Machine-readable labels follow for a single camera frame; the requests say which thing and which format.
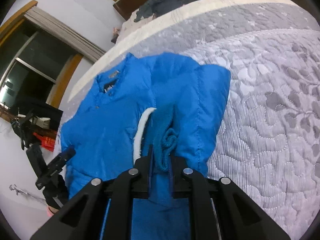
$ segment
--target curtain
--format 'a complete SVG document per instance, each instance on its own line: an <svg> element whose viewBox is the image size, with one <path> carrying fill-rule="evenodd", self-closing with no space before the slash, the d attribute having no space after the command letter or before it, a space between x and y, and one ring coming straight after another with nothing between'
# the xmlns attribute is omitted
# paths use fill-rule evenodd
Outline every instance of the curtain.
<svg viewBox="0 0 320 240"><path fill-rule="evenodd" d="M68 44L93 62L96 62L105 54L103 49L36 6L28 10L24 16L30 22Z"/></svg>

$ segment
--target window glass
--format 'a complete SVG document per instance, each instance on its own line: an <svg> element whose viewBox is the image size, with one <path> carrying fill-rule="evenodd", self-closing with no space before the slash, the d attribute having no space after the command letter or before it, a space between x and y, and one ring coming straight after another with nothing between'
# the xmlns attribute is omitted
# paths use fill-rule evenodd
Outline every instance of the window glass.
<svg viewBox="0 0 320 240"><path fill-rule="evenodd" d="M36 32L36 27L24 21L0 47L0 78L11 60L26 41Z"/></svg>
<svg viewBox="0 0 320 240"><path fill-rule="evenodd" d="M11 107L16 99L23 97L45 102L53 85L48 79L15 61L0 90L0 102L8 107Z"/></svg>
<svg viewBox="0 0 320 240"><path fill-rule="evenodd" d="M74 54L75 51L67 44L39 31L19 58L56 80L67 60Z"/></svg>

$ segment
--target bedspread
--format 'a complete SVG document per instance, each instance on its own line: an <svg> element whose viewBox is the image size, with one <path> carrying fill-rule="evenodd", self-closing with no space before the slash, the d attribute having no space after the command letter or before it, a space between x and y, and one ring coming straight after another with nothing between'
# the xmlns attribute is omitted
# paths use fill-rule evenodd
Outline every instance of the bedspread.
<svg viewBox="0 0 320 240"><path fill-rule="evenodd" d="M209 177L230 177L291 237L320 206L320 27L290 0L200 0L165 14L108 51L73 88L70 119L96 74L164 51L231 71ZM55 151L59 150L59 139Z"/></svg>

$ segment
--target silver bolt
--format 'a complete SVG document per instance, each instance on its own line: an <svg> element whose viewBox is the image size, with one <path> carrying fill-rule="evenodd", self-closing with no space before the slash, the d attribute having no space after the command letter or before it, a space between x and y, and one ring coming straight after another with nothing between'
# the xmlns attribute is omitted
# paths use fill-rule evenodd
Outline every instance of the silver bolt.
<svg viewBox="0 0 320 240"><path fill-rule="evenodd" d="M229 178L227 178L227 177L223 177L221 179L221 183L224 184L224 185L228 185L228 184L230 184L230 182L231 182L231 180Z"/></svg>
<svg viewBox="0 0 320 240"><path fill-rule="evenodd" d="M193 170L191 168L184 168L183 173L189 175L193 173Z"/></svg>
<svg viewBox="0 0 320 240"><path fill-rule="evenodd" d="M101 183L101 179L95 178L93 180L91 180L91 184L94 186L97 186Z"/></svg>
<svg viewBox="0 0 320 240"><path fill-rule="evenodd" d="M135 169L135 168L129 170L129 174L130 175L136 175L136 174L138 174L138 172L139 171L137 169Z"/></svg>

